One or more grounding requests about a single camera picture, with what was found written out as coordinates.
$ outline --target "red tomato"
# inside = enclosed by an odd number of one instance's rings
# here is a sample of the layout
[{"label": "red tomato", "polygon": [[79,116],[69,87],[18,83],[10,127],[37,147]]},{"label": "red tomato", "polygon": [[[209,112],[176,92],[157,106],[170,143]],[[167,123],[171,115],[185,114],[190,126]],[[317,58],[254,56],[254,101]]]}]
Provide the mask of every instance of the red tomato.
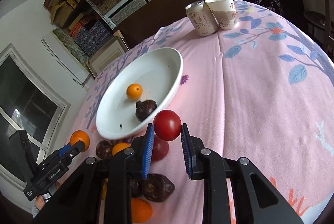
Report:
[{"label": "red tomato", "polygon": [[154,131],[165,141],[173,141],[181,133],[181,119],[171,110],[162,110],[154,118]]},{"label": "red tomato", "polygon": [[154,144],[153,144],[151,162],[157,162],[162,160],[163,158],[165,158],[168,151],[169,151],[168,142],[154,135]]}]

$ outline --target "window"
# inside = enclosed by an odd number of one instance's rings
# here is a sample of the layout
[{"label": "window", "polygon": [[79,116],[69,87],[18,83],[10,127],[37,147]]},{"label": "window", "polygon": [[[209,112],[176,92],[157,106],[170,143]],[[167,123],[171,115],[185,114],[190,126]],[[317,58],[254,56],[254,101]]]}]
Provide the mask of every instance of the window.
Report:
[{"label": "window", "polygon": [[28,133],[37,164],[48,152],[57,125],[69,104],[29,68],[10,44],[0,55],[0,174],[24,185],[24,177],[11,157],[8,138],[19,129]]}]

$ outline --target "dark fruit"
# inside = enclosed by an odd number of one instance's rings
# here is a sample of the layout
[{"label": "dark fruit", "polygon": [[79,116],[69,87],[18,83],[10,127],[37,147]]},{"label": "dark fruit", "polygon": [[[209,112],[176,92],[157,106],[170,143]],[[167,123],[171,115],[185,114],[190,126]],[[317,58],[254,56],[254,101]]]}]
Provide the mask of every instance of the dark fruit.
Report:
[{"label": "dark fruit", "polygon": [[172,110],[162,110],[154,118],[154,131],[165,141],[173,141],[181,133],[181,119]]},{"label": "dark fruit", "polygon": [[136,102],[136,117],[140,122],[143,122],[155,109],[157,104],[154,100],[148,99],[145,101]]},{"label": "dark fruit", "polygon": [[130,179],[131,186],[131,197],[137,198],[140,197],[142,192],[142,179]]},{"label": "dark fruit", "polygon": [[154,144],[153,144],[151,162],[157,162],[162,160],[163,158],[165,158],[168,151],[169,151],[168,142],[154,135]]},{"label": "dark fruit", "polygon": [[113,146],[107,140],[103,140],[96,146],[96,156],[102,160],[110,159],[113,156],[112,149]]},{"label": "dark fruit", "polygon": [[143,180],[144,197],[153,202],[165,201],[174,189],[174,184],[161,174],[148,174],[147,178]]}]

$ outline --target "white paper cup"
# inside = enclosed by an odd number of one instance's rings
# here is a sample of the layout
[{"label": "white paper cup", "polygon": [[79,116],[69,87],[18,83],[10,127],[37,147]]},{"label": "white paper cup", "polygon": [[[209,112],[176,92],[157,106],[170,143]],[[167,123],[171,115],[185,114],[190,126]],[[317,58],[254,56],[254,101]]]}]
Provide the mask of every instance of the white paper cup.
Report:
[{"label": "white paper cup", "polygon": [[239,25],[233,0],[205,0],[223,30],[231,30]]}]

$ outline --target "window frame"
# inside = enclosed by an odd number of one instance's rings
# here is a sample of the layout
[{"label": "window frame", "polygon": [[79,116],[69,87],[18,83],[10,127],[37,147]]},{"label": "window frame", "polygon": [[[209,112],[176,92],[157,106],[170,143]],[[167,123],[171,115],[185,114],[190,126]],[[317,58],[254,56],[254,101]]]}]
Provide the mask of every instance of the window frame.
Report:
[{"label": "window frame", "polygon": [[[47,98],[57,105],[57,109],[51,118],[50,124],[46,130],[43,142],[39,142],[32,136],[28,134],[28,139],[37,145],[39,149],[37,164],[40,164],[51,152],[51,144],[54,143],[54,139],[57,137],[64,118],[70,108],[70,104],[63,99],[59,94],[57,94],[50,86],[48,86],[45,81],[43,81],[35,71],[25,62],[22,56],[18,53],[12,43],[10,43],[1,53],[0,53],[0,66],[3,62],[11,57],[14,63],[22,71],[22,73],[31,81],[36,88],[39,89]],[[0,107],[0,115],[16,130],[22,129],[15,121],[9,117],[4,110]],[[0,176],[2,176],[6,181],[16,188],[23,190],[25,187],[25,182],[21,181],[19,178],[14,176],[11,172],[5,169],[0,164]]]}]

